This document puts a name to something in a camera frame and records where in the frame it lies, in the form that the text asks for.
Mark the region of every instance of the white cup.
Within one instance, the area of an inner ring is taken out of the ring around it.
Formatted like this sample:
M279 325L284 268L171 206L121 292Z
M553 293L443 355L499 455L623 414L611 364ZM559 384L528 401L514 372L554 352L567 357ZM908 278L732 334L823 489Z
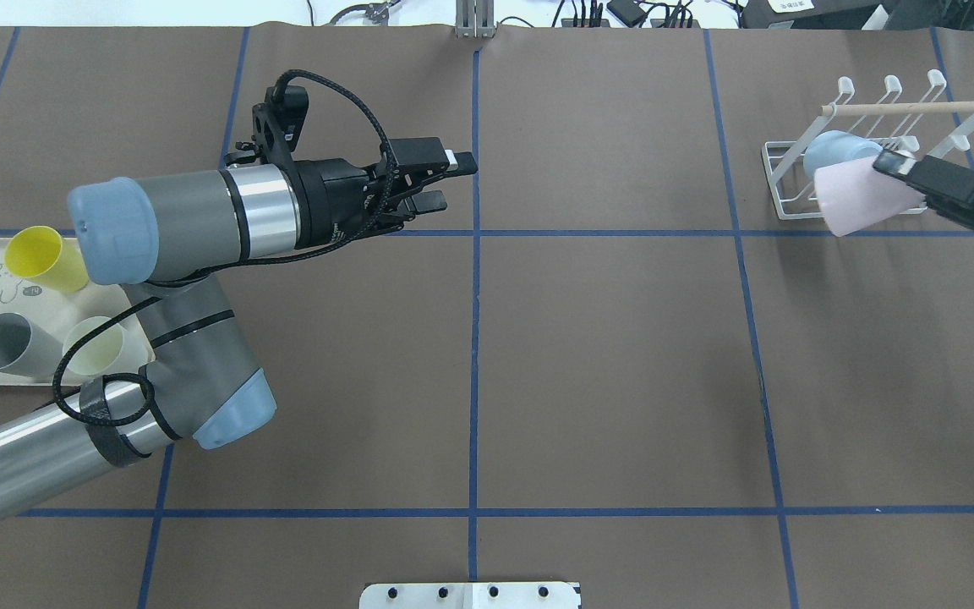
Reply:
M49 377L61 356L61 344L43 329L17 313L0 313L1 373Z
M94 331L100 324L109 319L103 315L88 317L81 320L66 332L63 342L63 354L69 351L89 332ZM66 364L66 370L80 376L97 376L100 374L120 373L120 371L138 371L139 367L148 362L148 352L145 344L136 336L127 332L120 324L107 328L100 335L90 340Z

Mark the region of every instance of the light blue joint cap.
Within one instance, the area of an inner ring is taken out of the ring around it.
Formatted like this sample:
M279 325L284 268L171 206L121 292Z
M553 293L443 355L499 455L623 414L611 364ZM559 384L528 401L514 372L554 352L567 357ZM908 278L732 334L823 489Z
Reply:
M277 401L258 369L224 402L195 433L194 439L206 451L243 438L273 419Z
M70 190L66 196L89 278L101 285L150 278L160 251L150 198L131 178Z

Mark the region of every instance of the light blue cup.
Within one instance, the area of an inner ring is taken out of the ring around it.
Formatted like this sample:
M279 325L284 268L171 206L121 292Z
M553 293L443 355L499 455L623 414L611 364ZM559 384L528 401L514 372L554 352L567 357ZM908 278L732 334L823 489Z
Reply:
M878 142L871 142L844 131L826 131L807 146L807 154L803 156L803 171L813 180L815 171L823 167L877 156L881 151L882 147Z

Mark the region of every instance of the yellow cup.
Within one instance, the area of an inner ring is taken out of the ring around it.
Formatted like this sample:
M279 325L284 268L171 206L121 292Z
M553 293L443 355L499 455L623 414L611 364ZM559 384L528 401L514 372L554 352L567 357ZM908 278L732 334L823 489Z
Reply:
M3 262L16 277L58 292L77 292L89 282L78 248L51 227L29 227L14 235Z

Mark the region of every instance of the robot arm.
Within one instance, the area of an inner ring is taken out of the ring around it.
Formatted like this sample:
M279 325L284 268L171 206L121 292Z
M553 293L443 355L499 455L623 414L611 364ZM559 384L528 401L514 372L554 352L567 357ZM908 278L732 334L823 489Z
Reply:
M306 90L289 85L297 77L363 111L381 140L378 162L293 160L309 108ZM175 440L216 448L267 423L276 402L212 273L305 260L399 231L446 209L426 186L477 171L471 153L452 153L437 138L386 138L362 100L301 70L285 73L252 116L252 140L227 155L227 169L114 178L69 194L91 280L123 285L133 307L120 317L136 313L156 361L138 375L92 379L61 400L59 364L57 400L0 427L0 520ZM273 257L289 250L308 251Z
M874 159L874 170L897 178L927 196L927 205L939 216L974 231L974 171L924 156L920 161L882 151Z

